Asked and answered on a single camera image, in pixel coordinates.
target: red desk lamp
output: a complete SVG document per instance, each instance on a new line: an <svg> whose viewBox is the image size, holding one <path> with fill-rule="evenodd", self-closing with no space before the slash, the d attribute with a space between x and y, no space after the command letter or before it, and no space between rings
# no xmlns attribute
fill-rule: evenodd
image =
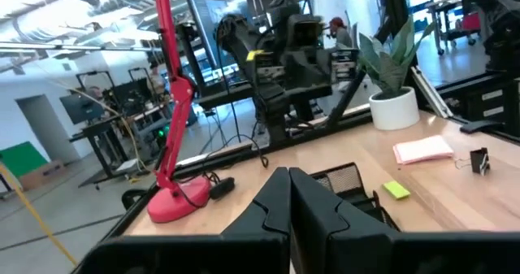
<svg viewBox="0 0 520 274"><path fill-rule="evenodd" d="M211 184L202 176L183 184L177 184L170 179L176 169L177 155L192 103L193 88L181 75L170 0L155 1L161 29L162 52L167 65L171 97L175 101L166 147L160 167L155 171L161 189L148 203L149 217L153 222L162 223L177 220L204 206L210 197Z"/></svg>

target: cardboard box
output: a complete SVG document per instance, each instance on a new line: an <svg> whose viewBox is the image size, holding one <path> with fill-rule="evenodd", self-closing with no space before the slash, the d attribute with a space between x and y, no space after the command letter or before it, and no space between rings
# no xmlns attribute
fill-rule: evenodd
<svg viewBox="0 0 520 274"><path fill-rule="evenodd" d="M65 174L66 168L59 160L44 164L19 178L24 190L36 189Z"/></svg>

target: yellow sticky note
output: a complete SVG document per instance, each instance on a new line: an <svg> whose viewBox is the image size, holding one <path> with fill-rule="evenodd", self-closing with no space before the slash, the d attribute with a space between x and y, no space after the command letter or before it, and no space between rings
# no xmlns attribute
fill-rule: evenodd
<svg viewBox="0 0 520 274"><path fill-rule="evenodd" d="M389 181L384 184L383 187L397 200L406 198L410 195L410 192L395 180Z"/></svg>
<svg viewBox="0 0 520 274"><path fill-rule="evenodd" d="M247 61L250 62L254 59L254 56L257 55L257 54L261 54L263 52L263 50L251 50L248 54L247 54Z"/></svg>

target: green screen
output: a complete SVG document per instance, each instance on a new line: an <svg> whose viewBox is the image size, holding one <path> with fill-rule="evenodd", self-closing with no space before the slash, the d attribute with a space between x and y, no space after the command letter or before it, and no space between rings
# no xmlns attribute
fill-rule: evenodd
<svg viewBox="0 0 520 274"><path fill-rule="evenodd" d="M0 161L16 178L47 164L46 159L29 141L0 150Z"/></svg>

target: metal mesh basket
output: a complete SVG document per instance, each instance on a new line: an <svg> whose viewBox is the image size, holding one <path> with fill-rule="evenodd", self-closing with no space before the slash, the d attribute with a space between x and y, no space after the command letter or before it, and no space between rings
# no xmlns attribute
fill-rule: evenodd
<svg viewBox="0 0 520 274"><path fill-rule="evenodd" d="M354 200L349 201L355 202L357 201L355 198L359 197L358 195L366 198L365 188L363 187L363 181L356 163L348 163L327 169L326 171L313 174L312 177L343 199L354 198Z"/></svg>
<svg viewBox="0 0 520 274"><path fill-rule="evenodd" d="M400 231L390 215L381 207L378 194L372 198L366 195L361 174L356 163L348 163L311 175L318 183L331 190L338 197L353 204L357 209L376 218L384 224Z"/></svg>
<svg viewBox="0 0 520 274"><path fill-rule="evenodd" d="M390 228L393 228L397 231L401 231L397 224L393 221L392 217L388 214L386 210L384 210L383 207L376 207L373 209L370 209L369 211L365 211L368 215L376 218L377 220L383 222L384 224L388 225Z"/></svg>

